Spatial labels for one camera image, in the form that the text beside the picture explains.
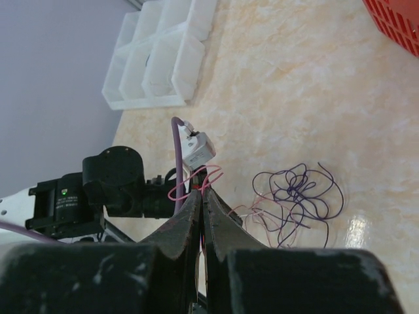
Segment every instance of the cable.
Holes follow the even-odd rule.
[[[182,161],[182,146],[181,146],[181,137],[179,134],[178,126],[184,126],[185,124],[183,121],[174,116],[172,118],[172,133],[173,133],[173,141],[175,145],[175,161],[176,161],[176,201],[175,201],[175,211],[174,215],[176,215],[182,207],[183,201],[183,161]]]
[[[262,171],[253,178],[252,180],[252,188],[253,191],[264,200],[274,201],[281,207],[280,215],[274,215],[269,211],[262,210],[256,205],[261,202],[254,203],[249,209],[252,213],[244,215],[245,218],[245,227],[246,221],[248,217],[252,217],[253,222],[257,224],[262,224],[264,226],[266,236],[268,238],[268,242],[270,243],[270,239],[268,236],[268,232],[278,232],[277,234],[277,247],[284,247],[284,243],[293,235],[293,240],[291,243],[287,244],[287,246],[291,246],[297,236],[297,229],[300,227],[311,229],[311,227],[306,223],[306,220],[315,220],[324,223],[326,227],[326,236],[325,236],[325,243],[323,247],[326,248],[329,242],[329,223],[328,220],[336,218],[341,214],[344,208],[344,195],[342,190],[340,189],[339,185],[335,182],[335,178],[333,175],[324,168],[320,163],[318,163],[320,168],[324,170],[324,172],[316,169],[308,169],[307,165],[304,163],[298,164],[291,169],[281,170],[275,173]],[[311,173],[317,173],[318,175],[326,178],[330,181],[328,187],[316,193],[316,195],[309,195],[311,191],[313,191],[314,187],[318,186],[318,182],[316,181],[309,181],[309,175]],[[255,180],[261,175],[269,175],[268,185],[270,192],[266,194],[260,194],[257,192],[255,188]],[[338,211],[335,214],[331,213],[331,209],[327,202],[323,200],[324,195],[331,191],[333,188],[336,188],[338,193],[340,194],[340,206]],[[291,206],[285,207],[283,206],[284,203],[289,203]],[[284,213],[284,208],[288,210],[288,214]],[[270,229],[266,222],[266,219],[271,220],[276,219],[280,223],[274,222],[276,228]],[[287,232],[284,235],[285,230],[284,228],[289,224],[293,224],[294,227],[291,231]]]
[[[0,229],[15,232],[17,234],[22,234],[23,236],[31,237],[32,239],[42,241],[45,243],[60,243],[59,241],[46,237],[45,235],[27,230],[24,227],[17,226],[15,224],[9,224],[8,222],[5,222],[5,221],[0,221]]]
[[[178,198],[177,197],[177,194],[176,194],[176,198],[173,198],[172,197],[172,193],[174,192],[174,190],[177,191],[177,188],[179,186],[183,186],[185,184],[185,182],[191,180],[193,177],[195,177],[197,174],[199,174],[199,172],[201,172],[202,170],[207,169],[207,168],[212,168],[212,167],[216,167],[216,170],[214,170],[214,171],[212,171],[212,172],[210,172],[210,173],[208,173],[206,175],[206,177],[204,179],[204,182],[202,183],[202,186],[198,189],[198,191],[201,191],[202,196],[204,196],[205,189],[208,188],[209,186],[211,186],[211,184],[214,183],[216,180],[218,180],[222,175],[224,175],[224,173],[222,172],[218,176],[216,176],[216,178],[214,180],[208,182],[209,179],[210,179],[209,177],[211,175],[213,175],[214,173],[217,173],[218,171],[221,171],[221,167],[220,166],[217,166],[217,165],[208,165],[208,166],[201,167],[199,170],[195,171],[189,178],[187,178],[184,181],[180,182],[177,186],[175,186],[174,188],[172,188],[169,191],[169,193],[168,193],[169,200],[178,201],[178,200],[184,200],[185,198],[187,198],[189,196],[189,194],[184,195],[184,196],[181,196],[180,198]]]

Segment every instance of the scratched black metal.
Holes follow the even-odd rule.
[[[201,204],[200,192],[193,190],[178,214],[140,242],[156,245],[175,263],[173,273],[182,282],[172,292],[180,300],[179,313],[188,313],[197,301]]]
[[[234,249],[262,249],[231,219],[214,191],[208,190],[203,203],[208,313],[231,313],[230,283],[226,255]]]
[[[232,313],[402,313],[384,266],[360,250],[228,254]]]
[[[158,249],[23,245],[4,259],[2,313],[144,313]]]

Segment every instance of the red wire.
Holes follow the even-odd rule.
[[[176,188],[179,186],[179,185],[182,185],[182,184],[185,184],[187,181],[189,181],[189,180],[191,180],[193,177],[195,177],[197,174],[199,174],[199,172],[201,172],[202,170],[204,170],[204,169],[207,169],[207,168],[211,168],[211,167],[216,167],[217,169],[216,170],[214,170],[214,171],[212,171],[212,172],[210,172],[210,173],[208,173],[207,174],[207,176],[205,177],[205,179],[204,179],[204,182],[202,183],[202,186],[198,189],[199,191],[201,191],[201,194],[202,195],[204,195],[204,192],[205,192],[205,189],[206,188],[208,188],[211,184],[213,184],[216,180],[218,180],[222,175],[224,175],[224,173],[222,172],[222,173],[220,173],[214,180],[212,180],[212,181],[210,181],[210,182],[208,182],[209,181],[209,177],[211,176],[211,175],[213,175],[214,173],[217,173],[218,171],[221,171],[221,167],[220,166],[217,166],[217,165],[208,165],[208,166],[204,166],[204,167],[201,167],[197,172],[195,172],[193,175],[191,175],[189,178],[187,178],[187,179],[185,179],[185,180],[183,180],[183,182],[182,183],[179,183],[177,186],[175,186],[174,188],[172,188],[170,191],[169,191],[169,193],[168,193],[168,198],[169,198],[169,200],[172,200],[172,201],[177,201],[177,200],[184,200],[185,198],[187,198],[188,196],[189,196],[189,194],[187,194],[187,195],[184,195],[184,196],[182,196],[181,198],[173,198],[172,196],[171,196],[171,194],[176,190]]]

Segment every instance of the red plastic basket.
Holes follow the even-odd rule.
[[[419,0],[363,0],[378,29],[419,57]]]

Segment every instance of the wire bundle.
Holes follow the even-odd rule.
[[[195,171],[190,177],[188,177],[187,179],[183,180],[182,182],[180,182],[178,185],[176,185],[174,188],[172,188],[169,192],[168,192],[168,198],[169,200],[172,201],[180,201],[180,200],[184,200],[185,198],[189,197],[189,194],[186,194],[184,196],[181,196],[180,198],[176,197],[173,198],[172,197],[172,193],[177,190],[179,188],[179,186],[183,186],[187,181],[191,180],[193,177],[195,177],[197,174],[199,174],[199,172],[201,172],[202,170],[205,169],[209,169],[209,168],[215,168],[214,171],[211,171],[210,173],[208,173],[205,176],[204,182],[202,183],[202,186],[198,189],[198,191],[201,191],[201,195],[204,196],[204,192],[205,189],[209,188],[211,186],[211,184],[213,184],[216,180],[218,180],[222,175],[224,175],[223,172],[221,172],[220,174],[218,174],[218,176],[216,176],[215,179],[210,181],[210,177],[214,174],[216,174],[217,172],[220,172],[222,169],[220,166],[217,165],[208,165],[208,166],[202,166],[200,169],[198,169],[197,171]]]
[[[315,220],[322,222],[326,226],[326,237],[323,247],[327,246],[329,241],[329,223],[328,221],[336,218],[341,214],[344,207],[344,195],[339,185],[336,183],[333,175],[318,163],[323,171],[316,169],[308,169],[304,163],[298,164],[291,169],[281,170],[278,172],[263,171],[253,178],[253,191],[258,195],[257,200],[249,209],[252,213],[244,215],[245,228],[247,227],[247,220],[252,217],[253,222],[262,224],[268,241],[271,246],[269,232],[277,232],[277,248],[284,247],[284,243],[293,236],[292,242],[287,244],[290,247],[297,236],[297,230],[300,227],[311,229],[308,225],[308,220]],[[310,174],[317,173],[320,177],[329,182],[328,187],[315,192],[314,188],[319,187],[318,182],[310,180]],[[261,175],[269,175],[268,185],[270,192],[266,194],[258,193],[255,188],[255,181]],[[340,194],[340,206],[335,213],[332,213],[328,203],[323,199],[326,193],[336,189]],[[270,211],[257,207],[257,204],[263,200],[273,201],[280,207],[280,214],[275,215]],[[267,220],[275,224],[275,228],[268,226]],[[293,225],[291,231],[286,231],[289,224]]]

